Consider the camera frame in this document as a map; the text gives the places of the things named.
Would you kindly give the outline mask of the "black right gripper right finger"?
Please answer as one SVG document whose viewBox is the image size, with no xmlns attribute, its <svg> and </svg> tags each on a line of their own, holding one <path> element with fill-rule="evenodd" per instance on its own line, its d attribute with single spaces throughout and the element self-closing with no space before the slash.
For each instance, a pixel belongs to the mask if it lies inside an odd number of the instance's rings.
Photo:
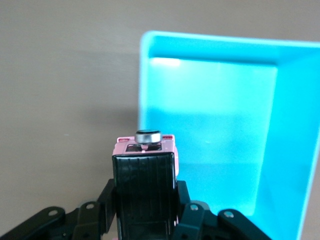
<svg viewBox="0 0 320 240">
<path fill-rule="evenodd" d="M 177 182 L 178 223 L 173 240 L 269 240 L 270 237 L 235 209 L 213 214 L 203 201 L 191 200 L 187 183 Z"/>
</svg>

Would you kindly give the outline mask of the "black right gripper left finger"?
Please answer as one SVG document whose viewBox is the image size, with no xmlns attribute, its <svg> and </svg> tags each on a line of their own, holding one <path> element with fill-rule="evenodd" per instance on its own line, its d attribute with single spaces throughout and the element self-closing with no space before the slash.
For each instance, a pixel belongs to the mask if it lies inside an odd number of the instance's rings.
<svg viewBox="0 0 320 240">
<path fill-rule="evenodd" d="M 100 196 L 73 211 L 50 206 L 37 212 L 9 232 L 2 240 L 100 240 L 109 232 L 116 214 L 115 181 L 109 179 Z"/>
</svg>

